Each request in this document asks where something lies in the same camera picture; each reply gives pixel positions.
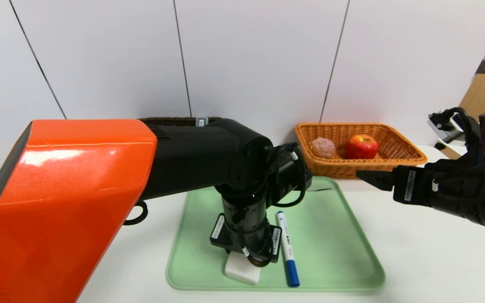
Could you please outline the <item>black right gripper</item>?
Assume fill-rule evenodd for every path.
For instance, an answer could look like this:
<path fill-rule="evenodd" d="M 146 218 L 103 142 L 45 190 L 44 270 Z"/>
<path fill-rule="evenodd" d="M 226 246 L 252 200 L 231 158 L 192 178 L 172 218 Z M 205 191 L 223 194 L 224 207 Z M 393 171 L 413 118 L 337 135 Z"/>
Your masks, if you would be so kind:
<path fill-rule="evenodd" d="M 393 199 L 404 205 L 418 205 L 462 217 L 459 197 L 462 177 L 439 182 L 433 180 L 458 169 L 456 161 L 441 159 L 423 167 L 399 165 L 391 171 L 358 170 L 356 177 L 381 191 L 392 191 Z"/>

